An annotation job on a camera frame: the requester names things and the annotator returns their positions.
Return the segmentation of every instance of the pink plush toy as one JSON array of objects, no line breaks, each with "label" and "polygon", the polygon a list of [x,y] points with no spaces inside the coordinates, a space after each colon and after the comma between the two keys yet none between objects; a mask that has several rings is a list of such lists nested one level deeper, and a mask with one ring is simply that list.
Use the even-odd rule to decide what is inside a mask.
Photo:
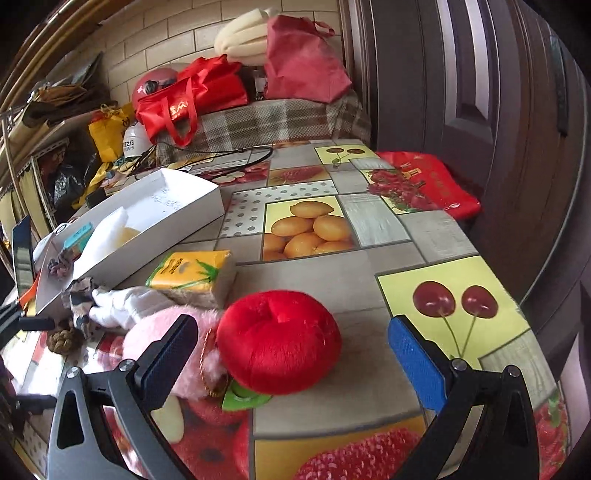
[{"label": "pink plush toy", "polygon": [[220,361],[219,351],[213,346],[214,341],[211,336],[203,358],[203,378],[207,386],[203,385],[202,372],[199,368],[205,337],[210,330],[215,332],[219,323],[220,313],[217,310],[202,310],[188,305],[174,306],[144,318],[125,335],[123,358],[137,360],[148,345],[155,340],[160,340],[182,314],[190,315],[197,321],[199,340],[178,376],[172,393],[181,398],[198,400],[207,397],[208,392],[214,390],[221,377],[226,374],[226,369]]}]

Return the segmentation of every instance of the cardboard box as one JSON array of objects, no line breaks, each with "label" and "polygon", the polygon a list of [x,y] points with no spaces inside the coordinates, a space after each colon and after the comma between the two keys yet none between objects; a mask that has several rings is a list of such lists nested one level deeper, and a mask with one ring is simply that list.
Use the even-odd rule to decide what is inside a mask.
[{"label": "cardboard box", "polygon": [[74,280],[50,277],[47,264],[57,258],[64,241],[85,224],[95,228],[109,214],[124,207],[126,226],[140,233],[77,277],[92,277],[114,288],[131,274],[182,239],[224,214],[219,187],[185,172],[163,168],[132,183],[86,212],[50,239],[35,299],[37,314],[56,320],[70,315],[61,292]]}]

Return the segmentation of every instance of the white helmet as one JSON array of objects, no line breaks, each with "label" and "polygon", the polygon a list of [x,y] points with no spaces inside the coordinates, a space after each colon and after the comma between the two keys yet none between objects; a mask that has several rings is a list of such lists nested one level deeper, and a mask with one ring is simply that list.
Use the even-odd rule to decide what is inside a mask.
[{"label": "white helmet", "polygon": [[136,122],[130,125],[123,136],[123,155],[125,158],[140,157],[152,146],[145,127]]}]

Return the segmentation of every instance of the red bag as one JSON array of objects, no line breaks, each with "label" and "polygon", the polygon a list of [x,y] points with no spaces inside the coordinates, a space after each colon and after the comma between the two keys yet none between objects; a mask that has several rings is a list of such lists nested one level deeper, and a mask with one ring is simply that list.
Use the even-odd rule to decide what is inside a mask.
[{"label": "red bag", "polygon": [[[329,32],[316,30],[316,25]],[[331,103],[350,87],[351,80],[325,42],[335,31],[308,18],[277,15],[267,23],[267,91],[265,98],[303,98]]]},{"label": "red bag", "polygon": [[[166,129],[180,146],[187,146],[197,132],[198,114],[217,112],[246,105],[248,96],[236,72],[240,62],[228,62],[226,55],[212,59],[198,58],[178,73],[170,87],[138,101],[136,118],[143,124],[152,143]],[[189,117],[189,131],[181,137],[173,122]]]},{"label": "red bag", "polygon": [[376,152],[418,191],[456,220],[465,220],[480,212],[480,202],[462,190],[435,155],[415,152]]}]

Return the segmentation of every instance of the wooden door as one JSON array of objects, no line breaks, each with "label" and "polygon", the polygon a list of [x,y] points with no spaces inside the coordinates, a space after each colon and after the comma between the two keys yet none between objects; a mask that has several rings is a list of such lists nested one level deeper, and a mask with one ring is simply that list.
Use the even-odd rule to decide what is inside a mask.
[{"label": "wooden door", "polygon": [[346,3],[362,40],[349,58],[366,71],[354,78],[372,146],[446,163],[482,204],[468,235],[521,300],[575,190],[585,122],[575,62],[521,0]]}]

